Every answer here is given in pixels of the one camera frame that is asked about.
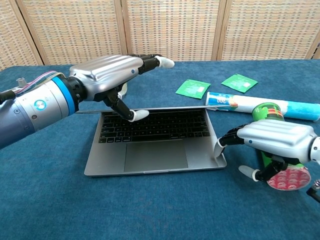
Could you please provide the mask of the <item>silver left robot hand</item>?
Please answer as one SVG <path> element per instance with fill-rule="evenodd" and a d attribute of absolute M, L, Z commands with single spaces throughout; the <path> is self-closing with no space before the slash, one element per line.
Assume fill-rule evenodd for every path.
<path fill-rule="evenodd" d="M 102 56 L 70 67 L 67 80 L 80 85 L 81 101 L 103 101 L 123 119 L 136 122 L 146 118 L 149 111 L 129 109 L 119 97 L 123 85 L 156 67 L 170 69 L 174 66 L 173 60 L 160 54 Z"/>

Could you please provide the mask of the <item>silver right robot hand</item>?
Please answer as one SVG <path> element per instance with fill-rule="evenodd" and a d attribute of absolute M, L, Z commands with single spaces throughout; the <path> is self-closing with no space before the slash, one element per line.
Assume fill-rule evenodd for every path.
<path fill-rule="evenodd" d="M 263 170 L 246 165 L 239 171 L 255 182 L 270 180 L 288 165 L 320 162 L 320 137 L 313 127 L 275 119 L 261 119 L 240 125 L 220 137 L 214 146 L 214 157 L 219 157 L 226 146 L 247 145 L 260 150 L 271 159 Z"/>

